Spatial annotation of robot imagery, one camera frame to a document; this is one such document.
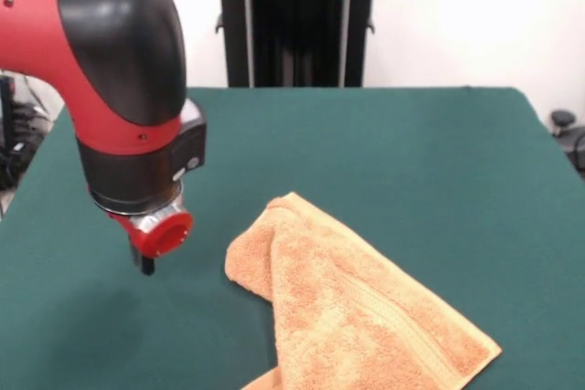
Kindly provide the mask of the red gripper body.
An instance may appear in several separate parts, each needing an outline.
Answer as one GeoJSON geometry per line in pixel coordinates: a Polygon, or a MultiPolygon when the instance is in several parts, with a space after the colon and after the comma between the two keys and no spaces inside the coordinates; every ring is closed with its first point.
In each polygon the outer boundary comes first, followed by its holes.
{"type": "Polygon", "coordinates": [[[194,218],[183,204],[166,204],[138,213],[107,211],[127,233],[136,257],[160,258],[180,247],[191,232],[194,218]]]}

